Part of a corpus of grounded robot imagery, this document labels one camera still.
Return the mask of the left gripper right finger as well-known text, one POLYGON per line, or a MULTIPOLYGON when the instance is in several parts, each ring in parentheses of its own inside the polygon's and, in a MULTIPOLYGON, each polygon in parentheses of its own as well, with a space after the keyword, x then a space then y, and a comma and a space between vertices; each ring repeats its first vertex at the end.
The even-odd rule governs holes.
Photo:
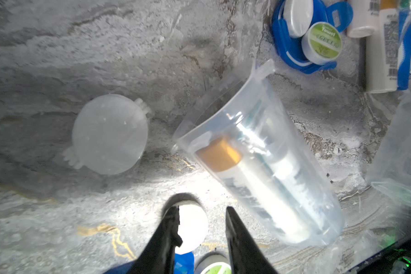
POLYGON ((226 208, 226 238, 233 274, 277 274, 231 206, 226 208))

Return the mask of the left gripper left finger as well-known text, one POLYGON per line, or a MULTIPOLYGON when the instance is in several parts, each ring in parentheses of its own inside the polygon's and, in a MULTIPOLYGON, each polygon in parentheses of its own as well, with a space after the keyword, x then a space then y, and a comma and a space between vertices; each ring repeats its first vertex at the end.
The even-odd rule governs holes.
POLYGON ((179 207, 171 207, 140 257, 128 270, 129 274, 173 274, 175 249, 183 243, 178 234, 180 225, 179 207))

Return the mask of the blue toothbrush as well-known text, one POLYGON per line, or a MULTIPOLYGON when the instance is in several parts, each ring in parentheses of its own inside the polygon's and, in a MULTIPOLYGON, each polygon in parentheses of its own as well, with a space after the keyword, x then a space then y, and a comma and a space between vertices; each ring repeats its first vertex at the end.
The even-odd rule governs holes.
POLYGON ((411 1, 398 2, 397 90, 407 90, 411 66, 411 1))

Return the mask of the white round cap container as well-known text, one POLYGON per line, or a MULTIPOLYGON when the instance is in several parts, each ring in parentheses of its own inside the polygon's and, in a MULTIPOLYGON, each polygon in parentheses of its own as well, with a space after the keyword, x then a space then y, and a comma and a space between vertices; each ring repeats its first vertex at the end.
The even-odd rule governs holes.
POLYGON ((179 208, 178 235, 183 241, 175 253, 184 255, 195 251, 208 233, 208 217, 204 207, 193 194, 186 192, 172 195, 163 207, 163 213, 171 207, 179 208))
POLYGON ((286 0, 283 19, 291 38, 302 37, 309 29, 314 15, 313 0, 286 0))

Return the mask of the white bottle orange cap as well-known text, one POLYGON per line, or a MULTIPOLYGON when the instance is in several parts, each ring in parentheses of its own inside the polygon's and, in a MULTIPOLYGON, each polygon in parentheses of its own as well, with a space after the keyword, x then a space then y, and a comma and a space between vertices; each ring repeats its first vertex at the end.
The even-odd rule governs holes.
POLYGON ((379 1, 377 29, 366 39, 366 92, 397 90, 398 10, 396 1, 379 1))
POLYGON ((378 29, 380 1, 379 0, 349 0, 353 19, 347 28, 350 38, 371 36, 378 29))

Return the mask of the clear jar toiletry kit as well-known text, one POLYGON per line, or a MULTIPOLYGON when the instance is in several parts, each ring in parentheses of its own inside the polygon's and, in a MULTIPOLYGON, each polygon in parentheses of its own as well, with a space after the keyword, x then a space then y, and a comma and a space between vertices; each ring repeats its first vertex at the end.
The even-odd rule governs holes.
POLYGON ((393 117, 365 180, 386 196, 411 207, 411 94, 393 117))

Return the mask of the clear round lid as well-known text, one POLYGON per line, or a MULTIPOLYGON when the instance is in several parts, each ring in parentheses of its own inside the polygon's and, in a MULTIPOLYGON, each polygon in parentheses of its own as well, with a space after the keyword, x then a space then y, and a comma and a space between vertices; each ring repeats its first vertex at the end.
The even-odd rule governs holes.
POLYGON ((107 94, 89 101, 74 122, 64 161, 76 170, 87 167, 101 175, 131 169, 146 148, 152 113, 140 98, 107 94))

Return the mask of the green round floss container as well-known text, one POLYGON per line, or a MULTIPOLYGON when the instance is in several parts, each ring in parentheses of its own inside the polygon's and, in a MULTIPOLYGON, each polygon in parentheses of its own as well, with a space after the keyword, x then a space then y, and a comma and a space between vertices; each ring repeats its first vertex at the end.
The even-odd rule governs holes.
POLYGON ((232 268, 225 256, 212 253, 200 261, 194 274, 232 274, 232 268))
POLYGON ((334 26, 327 22, 316 22, 303 36, 301 46, 310 62, 322 66, 339 57, 343 43, 334 26))

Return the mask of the clear jar blue lid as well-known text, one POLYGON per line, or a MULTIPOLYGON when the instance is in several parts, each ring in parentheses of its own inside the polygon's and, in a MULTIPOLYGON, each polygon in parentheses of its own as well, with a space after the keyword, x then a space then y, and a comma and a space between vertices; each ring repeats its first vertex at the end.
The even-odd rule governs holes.
POLYGON ((332 244, 344 228, 339 200, 268 81, 276 66, 251 59, 200 97, 173 135, 288 245, 332 244))

